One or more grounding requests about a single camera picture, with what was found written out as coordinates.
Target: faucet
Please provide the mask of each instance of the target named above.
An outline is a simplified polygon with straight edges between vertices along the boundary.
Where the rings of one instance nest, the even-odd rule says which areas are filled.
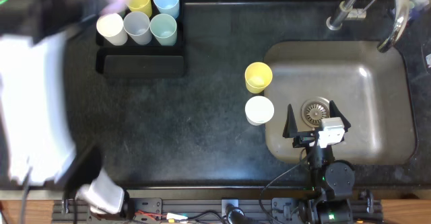
[[[353,4],[357,0],[345,0],[339,4],[339,7],[327,19],[326,25],[330,30],[339,30],[344,20],[362,20],[366,16],[366,10],[376,1],[373,0],[364,9],[353,9]],[[398,39],[400,39],[407,21],[409,19],[409,0],[395,0],[395,21],[393,29],[389,36],[377,46],[379,52],[388,51]]]

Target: white cup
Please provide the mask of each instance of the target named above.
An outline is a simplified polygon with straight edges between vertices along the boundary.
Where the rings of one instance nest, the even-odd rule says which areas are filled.
[[[153,0],[160,13],[177,18],[180,15],[180,0]]]
[[[274,115],[274,105],[271,100],[263,96],[255,96],[245,104],[247,120],[253,126],[265,124]]]
[[[124,18],[124,29],[139,45],[151,42],[150,19],[143,12],[131,12]]]
[[[176,21],[168,14],[158,14],[150,22],[151,33],[162,46],[173,46],[176,42]]]
[[[115,46],[124,45],[127,33],[124,31],[123,19],[117,13],[103,15],[97,20],[97,31]]]

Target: stainless steel sink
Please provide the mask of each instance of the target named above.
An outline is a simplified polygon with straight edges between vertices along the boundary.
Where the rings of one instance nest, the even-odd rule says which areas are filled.
[[[377,42],[282,42],[265,55],[273,81],[265,96],[274,104],[266,143],[288,163],[301,149],[282,137],[291,104],[299,131],[328,114],[333,100],[352,124],[345,141],[333,147],[336,159],[362,164],[406,162],[416,147],[415,130],[401,55],[377,51]]]

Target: countertop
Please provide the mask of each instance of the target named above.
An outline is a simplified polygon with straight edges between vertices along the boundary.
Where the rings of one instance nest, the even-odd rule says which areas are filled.
[[[96,30],[89,28],[65,53],[67,117],[77,148],[99,145],[106,171],[125,188],[266,184],[293,165],[269,152],[265,126],[247,122],[244,105],[253,95],[244,70],[278,42],[378,41],[391,30],[393,0],[378,0],[362,22],[328,30],[325,20],[340,1],[183,0],[187,72],[177,79],[105,79],[95,71]],[[431,75],[424,59],[430,25],[428,12],[396,45],[407,68],[416,152],[403,165],[355,165],[356,187],[431,185]],[[0,187],[15,188],[7,179],[4,137],[0,164]],[[308,173],[296,168],[279,185],[309,188]]]

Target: drain strainer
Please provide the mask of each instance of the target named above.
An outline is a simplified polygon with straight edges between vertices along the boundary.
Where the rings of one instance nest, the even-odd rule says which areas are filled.
[[[319,126],[322,119],[329,117],[329,100],[315,97],[305,101],[301,108],[301,115],[307,125]]]

